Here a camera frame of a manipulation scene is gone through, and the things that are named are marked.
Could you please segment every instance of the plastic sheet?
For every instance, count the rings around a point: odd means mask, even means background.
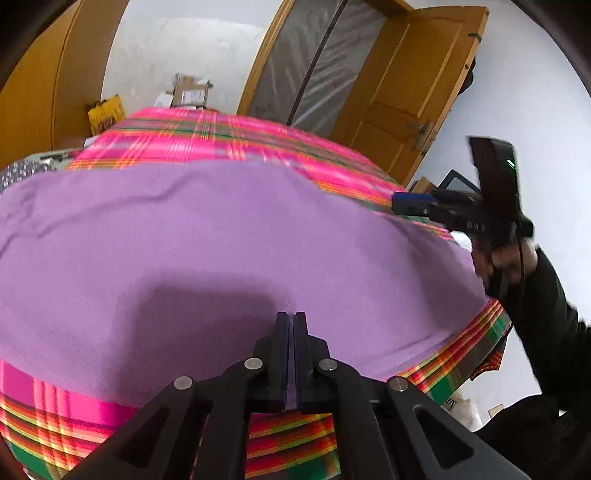
[[[363,0],[349,0],[320,54],[292,127],[330,135],[385,20]]]
[[[248,115],[286,124],[341,0],[296,0],[263,69]]]

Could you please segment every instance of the wooden door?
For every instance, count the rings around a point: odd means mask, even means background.
[[[484,7],[435,7],[389,18],[330,139],[407,185],[452,107],[484,32]]]

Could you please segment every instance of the person's hand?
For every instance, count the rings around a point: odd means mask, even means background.
[[[530,239],[521,240],[523,251],[523,266],[525,276],[531,274],[538,266],[538,254]],[[474,271],[480,278],[488,278],[495,267],[504,270],[509,275],[509,283],[515,285],[521,281],[521,261],[519,260],[519,245],[514,243],[506,247],[494,250],[492,255],[487,255],[476,239],[472,239],[472,262]]]

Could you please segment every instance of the plaid tablecloth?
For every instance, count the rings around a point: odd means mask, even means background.
[[[286,164],[321,189],[360,202],[378,215],[393,215],[392,192],[402,190],[367,158],[330,141],[253,118],[184,109],[146,109],[120,122],[69,170],[199,160]],[[408,220],[452,241],[435,224]],[[442,403],[477,368],[486,368],[486,358],[509,327],[501,305],[490,300],[464,331],[401,375]],[[0,360],[0,433],[32,475],[61,478],[134,412],[61,390]],[[340,472],[336,448],[330,415],[253,415],[246,477],[332,478]]]

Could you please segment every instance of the yellow box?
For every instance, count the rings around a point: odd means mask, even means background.
[[[124,118],[125,110],[123,110],[123,104],[119,95],[103,100],[88,110],[90,131],[93,136],[101,134]]]

